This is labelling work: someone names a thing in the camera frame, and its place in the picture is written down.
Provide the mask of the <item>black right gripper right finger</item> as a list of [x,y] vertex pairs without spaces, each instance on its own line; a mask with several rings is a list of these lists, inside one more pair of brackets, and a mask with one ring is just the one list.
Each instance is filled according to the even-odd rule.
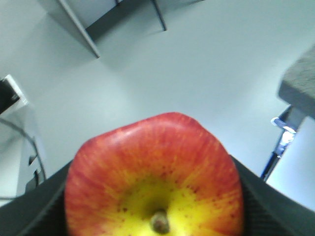
[[283,195],[232,157],[244,198],[245,236],[313,236],[315,212]]

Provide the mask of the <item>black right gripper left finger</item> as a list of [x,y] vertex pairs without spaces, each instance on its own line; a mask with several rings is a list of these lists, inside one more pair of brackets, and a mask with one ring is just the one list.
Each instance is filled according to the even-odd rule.
[[69,166],[67,163],[36,189],[0,208],[2,236],[68,235],[64,188]]

